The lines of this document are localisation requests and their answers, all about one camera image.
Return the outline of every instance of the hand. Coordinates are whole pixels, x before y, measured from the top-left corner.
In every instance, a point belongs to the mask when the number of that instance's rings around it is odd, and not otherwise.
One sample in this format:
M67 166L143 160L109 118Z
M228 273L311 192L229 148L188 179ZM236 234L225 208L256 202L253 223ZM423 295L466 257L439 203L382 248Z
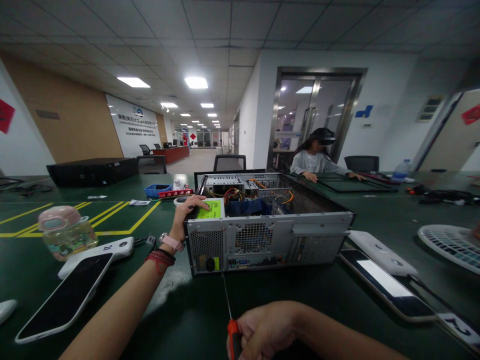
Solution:
M174 238L175 240L178 240L180 242L183 242L185 240L185 217L187 216L187 214L191 213L194 210L195 206L201 207L202 209L208 211L209 206L202 201L206 198L206 196L200 195L189 196L183 204L176 207L173 224L171 226L170 233L168 234L171 238Z
M317 182L317 175L315 175L314 173L311 173L311 172L308 172L308 171L304 171L301 173L307 180L310 180L312 183L316 183Z
M358 175L357 173L354 173L354 172L349 172L348 173L348 177L350 179L353 179L353 178L357 178L358 180L362 181L362 180L367 180L365 177L363 177L362 175Z
M294 322L302 306L294 301L276 301L244 313L237 320L243 348L240 358L271 359L276 352L292 345L296 339ZM226 351L231 360L229 336Z

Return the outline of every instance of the company logo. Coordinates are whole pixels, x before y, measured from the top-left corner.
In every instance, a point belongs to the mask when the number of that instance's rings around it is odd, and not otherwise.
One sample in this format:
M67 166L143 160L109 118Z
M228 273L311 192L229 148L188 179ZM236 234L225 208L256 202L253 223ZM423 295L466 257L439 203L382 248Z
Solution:
M142 109L139 108L139 107L135 107L135 106L134 106L134 107L133 107L133 113L135 114L135 116L139 116L139 117L141 117L141 118L143 118L143 116L144 116L144 112L143 112Z

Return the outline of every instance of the red decoration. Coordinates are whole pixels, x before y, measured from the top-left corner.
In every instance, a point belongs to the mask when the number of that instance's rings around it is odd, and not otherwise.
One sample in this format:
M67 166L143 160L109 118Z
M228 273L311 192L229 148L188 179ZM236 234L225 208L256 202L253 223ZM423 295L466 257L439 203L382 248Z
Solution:
M466 125L470 125L476 122L478 119L480 119L480 104L472 107L468 111L465 111L461 115L461 118L463 119Z
M10 124L15 114L15 109L5 101L0 100L0 131L8 134Z

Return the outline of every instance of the office chair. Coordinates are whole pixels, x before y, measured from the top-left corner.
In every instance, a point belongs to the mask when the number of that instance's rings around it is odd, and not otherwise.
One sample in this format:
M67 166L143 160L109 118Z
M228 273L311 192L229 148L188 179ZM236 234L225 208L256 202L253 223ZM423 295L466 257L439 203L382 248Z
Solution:
M152 151L147 145L140 145L140 148L144 156L150 155L150 152Z
M137 156L138 173L143 175L168 174L164 155Z
M346 168L353 172L377 172L380 166L378 156L345 156Z
M213 164L213 171L246 170L247 157L245 155L217 155Z

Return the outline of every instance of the red desk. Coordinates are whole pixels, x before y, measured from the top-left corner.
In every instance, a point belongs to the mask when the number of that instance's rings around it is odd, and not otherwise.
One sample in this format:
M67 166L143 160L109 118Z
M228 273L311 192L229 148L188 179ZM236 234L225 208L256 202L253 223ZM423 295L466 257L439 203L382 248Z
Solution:
M188 146L176 146L166 149L154 149L153 155L165 155L165 162L167 164L174 163L178 160L184 159L190 155Z

